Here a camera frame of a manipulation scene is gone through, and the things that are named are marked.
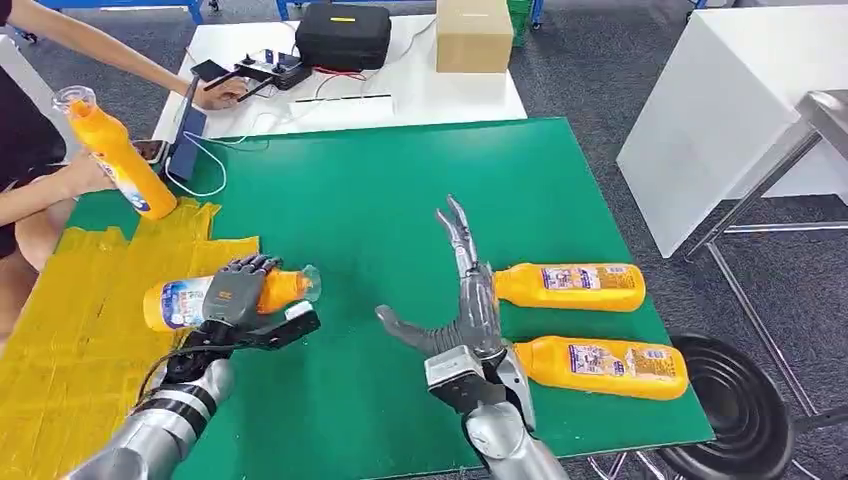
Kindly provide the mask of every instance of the green tabletop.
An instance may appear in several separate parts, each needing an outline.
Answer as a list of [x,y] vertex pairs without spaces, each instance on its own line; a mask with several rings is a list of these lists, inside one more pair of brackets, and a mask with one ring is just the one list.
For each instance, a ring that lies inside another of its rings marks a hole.
[[[561,118],[257,137],[212,151],[227,165],[213,238],[259,235],[288,269],[324,280],[322,327],[277,352],[238,352],[236,388],[179,479],[375,478],[478,466],[456,414],[427,393],[423,358],[374,307],[435,327],[456,314],[453,252],[434,217],[453,193],[481,259],[628,262],[630,254]],[[198,159],[196,190],[220,173]],[[84,197],[71,224],[136,215],[116,193]],[[512,340],[541,335],[668,343],[650,299],[629,314],[503,304]],[[558,456],[699,442],[712,430],[690,388],[660,402],[532,385],[538,435]]]

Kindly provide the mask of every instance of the cardboard box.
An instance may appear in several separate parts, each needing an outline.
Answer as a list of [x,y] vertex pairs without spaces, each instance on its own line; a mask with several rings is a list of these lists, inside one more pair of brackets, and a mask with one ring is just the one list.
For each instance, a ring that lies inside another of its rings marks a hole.
[[506,72],[512,22],[505,0],[437,0],[436,71]]

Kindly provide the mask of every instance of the yellow tape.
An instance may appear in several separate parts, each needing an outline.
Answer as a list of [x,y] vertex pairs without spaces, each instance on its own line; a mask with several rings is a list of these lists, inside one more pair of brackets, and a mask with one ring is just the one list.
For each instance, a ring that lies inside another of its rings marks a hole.
[[178,341],[147,328],[146,289],[259,250],[257,237],[207,240],[218,209],[180,199],[129,243],[114,227],[65,231],[0,360],[0,478],[57,478],[108,441]]

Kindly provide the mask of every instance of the white table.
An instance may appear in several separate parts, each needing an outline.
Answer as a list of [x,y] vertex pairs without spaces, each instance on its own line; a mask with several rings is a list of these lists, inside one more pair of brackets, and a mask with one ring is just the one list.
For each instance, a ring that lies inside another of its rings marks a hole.
[[[697,10],[617,162],[663,257],[806,134],[795,106],[848,87],[848,6]],[[835,193],[848,162],[817,145],[766,196]]]
[[[366,93],[390,94],[394,103],[393,115],[373,118],[368,115],[367,107],[358,108],[356,105],[350,107],[347,114],[340,115],[337,108],[325,108],[321,105],[306,115],[298,113],[296,116],[299,118],[290,121],[292,114],[289,103],[297,99],[313,98],[318,85],[327,78],[324,74],[313,74],[292,90],[279,92],[272,98],[253,97],[234,109],[207,112],[204,135],[214,138],[527,118],[508,72],[436,73],[435,25],[419,35],[412,49],[395,63],[409,46],[412,36],[427,27],[433,18],[433,15],[392,17],[392,38],[387,65],[373,80],[368,81]],[[190,55],[186,55],[180,75],[191,78],[189,69],[206,59],[232,68],[233,63],[244,58],[245,53],[265,48],[289,52],[292,50],[294,29],[297,28],[298,22],[286,23],[198,26],[188,47]],[[366,76],[374,74],[367,71],[364,73]],[[359,81],[338,77],[330,80],[321,89],[320,96],[359,96],[361,88]],[[167,141],[174,139],[182,102],[181,96],[171,93],[152,138]],[[258,118],[258,115],[264,112],[274,115]]]

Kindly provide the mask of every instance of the bottle label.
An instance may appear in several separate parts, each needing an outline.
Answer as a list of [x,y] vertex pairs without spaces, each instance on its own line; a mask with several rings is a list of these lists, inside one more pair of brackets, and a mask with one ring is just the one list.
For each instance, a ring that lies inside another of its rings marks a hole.
[[109,166],[108,163],[98,160],[97,163],[100,165],[100,168],[106,172],[106,175],[109,175],[109,178],[115,183],[115,187],[124,194],[124,197],[130,201],[133,208],[138,210],[139,212],[147,212],[150,210],[150,204],[141,196],[141,192],[138,191],[135,184],[132,183],[129,179],[123,178],[115,169]]
[[571,372],[582,375],[624,375],[624,363],[597,345],[569,345]]
[[542,269],[542,280],[548,290],[570,290],[582,288],[634,288],[636,279],[626,265],[601,267],[551,267]]
[[162,319],[171,328],[196,327],[203,323],[203,298],[212,277],[166,283],[162,287]]
[[597,345],[569,345],[571,372],[578,375],[629,376],[645,380],[672,380],[674,359],[659,348],[628,348],[624,361]]
[[631,375],[646,380],[672,380],[674,359],[660,348],[630,348],[625,357]]

